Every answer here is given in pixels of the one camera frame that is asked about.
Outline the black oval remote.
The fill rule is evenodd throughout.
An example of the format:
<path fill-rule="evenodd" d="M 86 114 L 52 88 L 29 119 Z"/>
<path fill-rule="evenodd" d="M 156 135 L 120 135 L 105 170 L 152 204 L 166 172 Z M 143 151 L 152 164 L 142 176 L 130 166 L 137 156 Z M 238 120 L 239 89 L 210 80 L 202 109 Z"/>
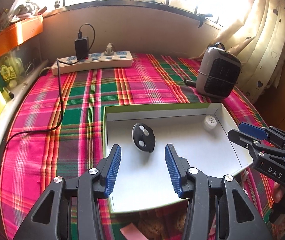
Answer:
<path fill-rule="evenodd" d="M 152 153 L 156 139 L 151 127 L 143 123 L 136 123 L 132 128 L 132 139 L 135 146 L 142 152 Z"/>

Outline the cream heart curtain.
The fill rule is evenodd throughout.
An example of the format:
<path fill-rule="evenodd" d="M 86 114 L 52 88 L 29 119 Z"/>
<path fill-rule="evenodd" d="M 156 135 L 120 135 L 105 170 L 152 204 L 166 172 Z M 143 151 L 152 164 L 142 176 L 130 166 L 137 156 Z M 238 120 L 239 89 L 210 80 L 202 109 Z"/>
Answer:
<path fill-rule="evenodd" d="M 241 61 L 236 87 L 255 103 L 278 87 L 285 62 L 285 0 L 231 0 L 231 20 L 209 43 L 222 43 Z"/>

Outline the orange storage box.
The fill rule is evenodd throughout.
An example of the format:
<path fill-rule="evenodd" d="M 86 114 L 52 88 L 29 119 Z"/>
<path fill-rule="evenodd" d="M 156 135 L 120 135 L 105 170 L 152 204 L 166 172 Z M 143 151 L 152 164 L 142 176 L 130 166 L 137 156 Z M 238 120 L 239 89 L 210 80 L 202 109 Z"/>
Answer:
<path fill-rule="evenodd" d="M 8 53 L 25 41 L 42 33 L 43 16 L 37 15 L 32 18 L 19 21 L 0 32 L 0 57 Z"/>

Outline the brown walnut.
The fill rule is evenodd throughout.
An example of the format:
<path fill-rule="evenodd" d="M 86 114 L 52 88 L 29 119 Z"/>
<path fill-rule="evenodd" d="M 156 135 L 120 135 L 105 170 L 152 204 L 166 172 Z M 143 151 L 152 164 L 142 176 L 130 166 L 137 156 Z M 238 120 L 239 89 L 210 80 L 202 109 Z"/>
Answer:
<path fill-rule="evenodd" d="M 174 219 L 174 226 L 179 232 L 183 232 L 186 220 L 186 211 L 179 211 Z"/>
<path fill-rule="evenodd" d="M 139 212 L 137 227 L 147 239 L 162 239 L 164 223 L 157 216 L 155 211 Z"/>

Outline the green white cardboard box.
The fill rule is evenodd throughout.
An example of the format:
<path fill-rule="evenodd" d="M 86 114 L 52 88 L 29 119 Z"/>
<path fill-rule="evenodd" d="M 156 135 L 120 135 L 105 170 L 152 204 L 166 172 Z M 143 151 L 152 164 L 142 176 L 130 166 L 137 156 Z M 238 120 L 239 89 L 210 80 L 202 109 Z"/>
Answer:
<path fill-rule="evenodd" d="M 253 160 L 231 142 L 237 129 L 221 103 L 106 106 L 104 155 L 116 148 L 121 161 L 108 197 L 111 213 L 131 213 L 178 203 L 193 195 L 193 173 L 235 176 Z"/>

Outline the black charger adapter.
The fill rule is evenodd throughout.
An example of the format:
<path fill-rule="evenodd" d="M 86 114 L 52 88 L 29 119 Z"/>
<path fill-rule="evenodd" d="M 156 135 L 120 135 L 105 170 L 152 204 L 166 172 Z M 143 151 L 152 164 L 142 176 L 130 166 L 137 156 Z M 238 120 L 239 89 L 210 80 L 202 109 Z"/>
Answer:
<path fill-rule="evenodd" d="M 78 38 L 74 41 L 77 60 L 84 60 L 88 57 L 89 40 L 88 37 Z"/>

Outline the beige power strip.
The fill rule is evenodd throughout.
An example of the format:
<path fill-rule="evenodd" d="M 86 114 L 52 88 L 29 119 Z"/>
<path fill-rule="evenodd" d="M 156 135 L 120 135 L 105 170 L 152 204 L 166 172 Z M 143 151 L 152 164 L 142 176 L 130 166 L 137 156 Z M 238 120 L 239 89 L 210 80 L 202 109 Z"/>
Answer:
<path fill-rule="evenodd" d="M 77 61 L 76 56 L 59 59 L 60 73 L 80 72 L 85 70 L 131 67 L 133 57 L 129 51 L 115 51 L 113 55 L 104 53 L 89 54 L 87 59 Z"/>

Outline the yellow toy figure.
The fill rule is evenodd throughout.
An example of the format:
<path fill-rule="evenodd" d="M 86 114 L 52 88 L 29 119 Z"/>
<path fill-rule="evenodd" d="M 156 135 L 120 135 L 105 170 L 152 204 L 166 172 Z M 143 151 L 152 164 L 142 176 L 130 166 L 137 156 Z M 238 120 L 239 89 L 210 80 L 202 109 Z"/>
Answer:
<path fill-rule="evenodd" d="M 1 65 L 0 73 L 4 81 L 10 81 L 17 78 L 16 72 L 12 66 Z"/>

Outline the plaid bed cloth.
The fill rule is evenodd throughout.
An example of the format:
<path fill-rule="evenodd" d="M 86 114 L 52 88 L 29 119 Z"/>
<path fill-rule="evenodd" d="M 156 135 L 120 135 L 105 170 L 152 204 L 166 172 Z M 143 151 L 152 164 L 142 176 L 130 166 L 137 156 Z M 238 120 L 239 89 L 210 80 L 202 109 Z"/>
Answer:
<path fill-rule="evenodd" d="M 146 103 L 209 102 L 183 79 L 196 81 L 200 62 L 170 56 L 135 54 L 130 68 L 90 70 L 61 75 L 64 116 L 54 131 L 16 136 L 7 145 L 0 173 L 0 209 L 7 239 L 13 239 L 23 219 L 46 186 L 56 176 L 74 178 L 95 167 L 102 158 L 104 106 Z M 266 126 L 258 111 L 235 88 L 222 101 L 235 122 Z M 9 131 L 9 137 L 27 130 L 52 128 L 60 117 L 57 77 L 40 77 L 24 99 Z M 268 228 L 274 183 L 247 168 L 242 173 L 244 189 Z M 186 202 L 155 211 L 164 223 L 162 239 L 181 239 L 174 226 Z M 125 239 L 120 232 L 139 212 L 111 215 L 106 200 L 99 200 L 106 239 Z"/>

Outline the grey portable heater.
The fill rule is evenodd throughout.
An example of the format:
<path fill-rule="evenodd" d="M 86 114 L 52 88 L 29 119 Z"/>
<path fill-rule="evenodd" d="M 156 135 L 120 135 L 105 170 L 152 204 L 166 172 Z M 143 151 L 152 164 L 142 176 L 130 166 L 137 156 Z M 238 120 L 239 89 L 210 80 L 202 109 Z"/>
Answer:
<path fill-rule="evenodd" d="M 217 42 L 204 53 L 196 81 L 196 90 L 213 98 L 227 98 L 238 80 L 241 61 Z"/>

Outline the beige plug on strip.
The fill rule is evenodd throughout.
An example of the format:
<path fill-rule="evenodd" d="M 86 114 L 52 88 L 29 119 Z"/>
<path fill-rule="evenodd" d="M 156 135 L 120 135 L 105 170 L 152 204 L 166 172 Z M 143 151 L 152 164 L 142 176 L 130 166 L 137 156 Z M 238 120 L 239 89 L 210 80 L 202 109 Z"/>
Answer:
<path fill-rule="evenodd" d="M 114 55 L 114 45 L 112 43 L 107 44 L 106 49 L 104 51 L 105 56 L 113 56 Z"/>

